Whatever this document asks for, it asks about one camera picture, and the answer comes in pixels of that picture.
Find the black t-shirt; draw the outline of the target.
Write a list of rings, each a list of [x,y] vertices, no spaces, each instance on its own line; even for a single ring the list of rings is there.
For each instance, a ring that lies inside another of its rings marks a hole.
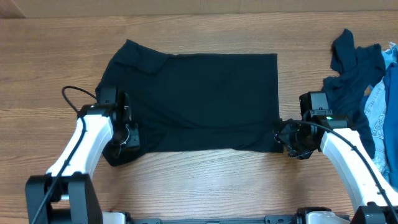
[[[96,87],[127,99],[139,145],[108,144],[120,166],[150,152],[235,149],[281,153],[276,54],[165,54],[131,40],[115,53]]]

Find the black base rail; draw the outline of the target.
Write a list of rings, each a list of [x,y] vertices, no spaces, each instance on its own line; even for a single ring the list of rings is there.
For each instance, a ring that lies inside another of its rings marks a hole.
[[[222,218],[222,219],[184,219],[161,220],[159,218],[132,219],[127,224],[305,224],[298,215],[266,215],[263,218]]]

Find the light blue denim jeans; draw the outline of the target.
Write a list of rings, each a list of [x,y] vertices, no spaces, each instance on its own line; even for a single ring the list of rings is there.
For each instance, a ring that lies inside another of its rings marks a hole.
[[[389,49],[381,52],[386,70],[391,63],[397,63],[397,44],[391,42],[389,44]],[[389,164],[386,156],[386,148],[384,144],[384,119],[386,115],[386,91],[383,82],[381,81],[372,88],[372,91],[367,98],[366,104],[364,106],[365,115],[368,118],[369,126],[371,129],[371,134],[373,141],[375,143],[375,154],[373,163],[382,174],[385,180],[390,183],[389,180]]]

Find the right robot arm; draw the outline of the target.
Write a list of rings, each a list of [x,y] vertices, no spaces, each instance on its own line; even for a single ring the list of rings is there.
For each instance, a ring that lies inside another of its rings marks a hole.
[[[299,102],[302,118],[279,121],[275,140],[289,157],[308,159],[320,151],[329,159],[354,209],[350,223],[397,223],[397,192],[378,172],[349,117],[333,114],[322,91],[303,94]]]

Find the dark navy shirt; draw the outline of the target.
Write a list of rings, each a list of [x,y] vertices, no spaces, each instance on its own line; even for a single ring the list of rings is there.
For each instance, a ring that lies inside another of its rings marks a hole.
[[[345,29],[333,41],[331,49],[330,67],[339,75],[325,78],[322,91],[326,93],[329,108],[334,114],[349,116],[366,152],[374,158],[376,147],[362,99],[367,87],[379,83],[386,72],[381,46],[356,47],[353,33]]]

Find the blue garment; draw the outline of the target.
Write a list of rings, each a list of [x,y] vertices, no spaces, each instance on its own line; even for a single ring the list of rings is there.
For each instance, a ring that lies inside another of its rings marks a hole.
[[[386,91],[384,144],[390,168],[389,180],[397,188],[397,63],[391,63],[383,78]]]

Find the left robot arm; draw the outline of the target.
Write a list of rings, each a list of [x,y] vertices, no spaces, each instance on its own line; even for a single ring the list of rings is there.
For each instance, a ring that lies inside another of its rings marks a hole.
[[[25,184],[30,223],[132,223],[128,212],[104,212],[92,178],[100,157],[111,166],[128,163],[140,147],[131,120],[130,99],[115,87],[103,88],[96,103],[76,110],[76,129],[62,155],[44,175]]]

